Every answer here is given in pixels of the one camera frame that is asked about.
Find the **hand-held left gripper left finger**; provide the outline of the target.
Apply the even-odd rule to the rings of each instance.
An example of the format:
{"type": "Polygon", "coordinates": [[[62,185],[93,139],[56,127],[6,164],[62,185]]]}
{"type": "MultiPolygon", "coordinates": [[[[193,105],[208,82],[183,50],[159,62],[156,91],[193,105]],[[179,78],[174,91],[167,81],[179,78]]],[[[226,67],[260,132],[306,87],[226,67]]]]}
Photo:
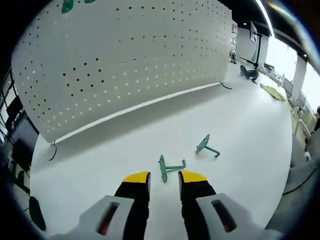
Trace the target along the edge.
{"type": "Polygon", "coordinates": [[[79,217],[90,240],[143,240],[149,218],[151,173],[126,176],[114,195],[106,195],[79,217]]]}

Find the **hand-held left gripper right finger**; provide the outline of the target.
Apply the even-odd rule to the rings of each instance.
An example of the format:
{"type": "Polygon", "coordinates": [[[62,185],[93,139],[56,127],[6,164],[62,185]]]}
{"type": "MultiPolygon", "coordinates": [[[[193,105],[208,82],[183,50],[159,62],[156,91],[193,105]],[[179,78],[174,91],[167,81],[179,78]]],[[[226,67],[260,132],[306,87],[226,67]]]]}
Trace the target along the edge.
{"type": "Polygon", "coordinates": [[[181,214],[189,240],[253,240],[249,214],[224,193],[217,194],[207,178],[180,170],[181,214]]]}

